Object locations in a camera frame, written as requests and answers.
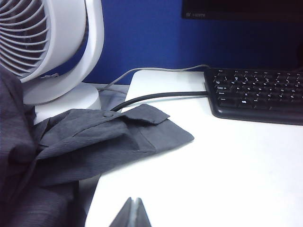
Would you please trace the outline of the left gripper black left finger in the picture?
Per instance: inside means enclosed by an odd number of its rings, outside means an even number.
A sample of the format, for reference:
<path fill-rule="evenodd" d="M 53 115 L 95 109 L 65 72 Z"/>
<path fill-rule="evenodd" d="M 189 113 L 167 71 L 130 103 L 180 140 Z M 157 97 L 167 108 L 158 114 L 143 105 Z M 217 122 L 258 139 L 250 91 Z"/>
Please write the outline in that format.
<path fill-rule="evenodd" d="M 111 222 L 110 227 L 130 227 L 133 217 L 134 200 L 129 197 Z"/>

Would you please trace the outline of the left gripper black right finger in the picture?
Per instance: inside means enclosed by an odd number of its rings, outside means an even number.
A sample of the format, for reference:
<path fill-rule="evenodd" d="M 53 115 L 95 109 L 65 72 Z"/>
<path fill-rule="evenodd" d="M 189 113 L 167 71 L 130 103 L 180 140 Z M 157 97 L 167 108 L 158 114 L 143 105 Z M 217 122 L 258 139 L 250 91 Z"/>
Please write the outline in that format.
<path fill-rule="evenodd" d="M 135 227 L 151 227 L 149 217 L 141 198 L 136 199 Z"/>

